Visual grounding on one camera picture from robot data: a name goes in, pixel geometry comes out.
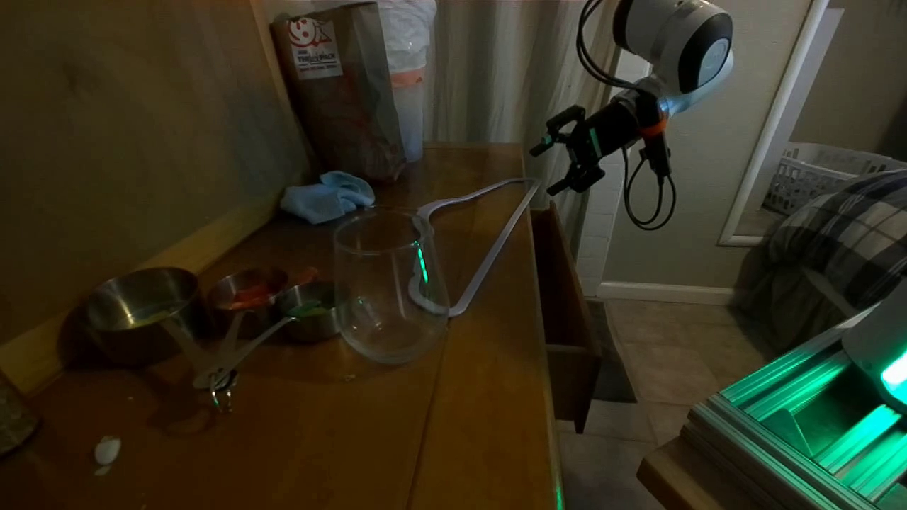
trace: green lit device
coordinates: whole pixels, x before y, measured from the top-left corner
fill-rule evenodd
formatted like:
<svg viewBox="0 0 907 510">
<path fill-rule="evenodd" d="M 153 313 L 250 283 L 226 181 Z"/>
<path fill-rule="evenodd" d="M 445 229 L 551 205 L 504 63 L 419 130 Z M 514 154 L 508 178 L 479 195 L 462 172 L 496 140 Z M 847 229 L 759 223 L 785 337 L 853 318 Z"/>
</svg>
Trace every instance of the green lit device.
<svg viewBox="0 0 907 510">
<path fill-rule="evenodd" d="M 907 412 L 907 283 L 897 287 L 865 320 L 841 333 L 841 350 L 878 398 Z"/>
</svg>

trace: bottle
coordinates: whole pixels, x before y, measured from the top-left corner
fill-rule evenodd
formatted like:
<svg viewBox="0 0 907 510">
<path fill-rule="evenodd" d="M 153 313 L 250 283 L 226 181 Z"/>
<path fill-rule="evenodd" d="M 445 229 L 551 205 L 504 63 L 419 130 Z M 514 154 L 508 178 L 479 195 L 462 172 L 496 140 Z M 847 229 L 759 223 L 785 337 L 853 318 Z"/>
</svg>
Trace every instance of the bottle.
<svg viewBox="0 0 907 510">
<path fill-rule="evenodd" d="M 0 371 L 0 456 L 21 447 L 41 425 L 21 389 Z"/>
</svg>

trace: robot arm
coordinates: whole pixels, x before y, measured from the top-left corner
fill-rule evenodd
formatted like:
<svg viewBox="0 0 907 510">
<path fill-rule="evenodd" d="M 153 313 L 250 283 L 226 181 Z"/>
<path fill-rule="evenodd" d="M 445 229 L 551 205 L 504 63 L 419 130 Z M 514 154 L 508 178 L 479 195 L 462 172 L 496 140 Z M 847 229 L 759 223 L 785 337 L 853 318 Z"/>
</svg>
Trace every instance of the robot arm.
<svg viewBox="0 0 907 510">
<path fill-rule="evenodd" d="M 591 119 L 572 104 L 548 121 L 548 137 L 531 154 L 538 155 L 554 144 L 571 150 L 568 177 L 548 192 L 591 191 L 603 177 L 599 163 L 637 140 L 646 143 L 649 168 L 666 178 L 671 172 L 664 143 L 666 116 L 708 97 L 734 69 L 734 24 L 705 0 L 620 0 L 613 38 L 620 49 L 649 61 L 651 78 L 632 86 L 613 80 L 627 90 Z"/>
</svg>

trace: plaid blanket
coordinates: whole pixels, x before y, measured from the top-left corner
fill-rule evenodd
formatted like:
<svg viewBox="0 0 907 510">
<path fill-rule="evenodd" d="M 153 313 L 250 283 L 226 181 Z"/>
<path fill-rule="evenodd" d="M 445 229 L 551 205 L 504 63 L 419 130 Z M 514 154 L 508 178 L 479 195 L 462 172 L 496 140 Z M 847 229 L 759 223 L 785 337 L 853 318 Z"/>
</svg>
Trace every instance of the plaid blanket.
<svg viewBox="0 0 907 510">
<path fill-rule="evenodd" d="M 772 263 L 806 263 L 857 308 L 907 276 L 907 172 L 858 178 L 820 195 L 768 236 Z"/>
</svg>

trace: bed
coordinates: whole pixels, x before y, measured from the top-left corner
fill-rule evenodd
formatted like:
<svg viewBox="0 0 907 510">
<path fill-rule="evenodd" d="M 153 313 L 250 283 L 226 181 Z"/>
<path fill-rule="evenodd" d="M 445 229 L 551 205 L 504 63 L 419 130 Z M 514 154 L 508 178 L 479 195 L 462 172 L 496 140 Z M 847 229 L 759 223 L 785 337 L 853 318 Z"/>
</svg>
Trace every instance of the bed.
<svg viewBox="0 0 907 510">
<path fill-rule="evenodd" d="M 858 178 L 773 223 L 737 282 L 737 308 L 773 351 L 878 304 L 907 272 L 907 172 Z"/>
</svg>

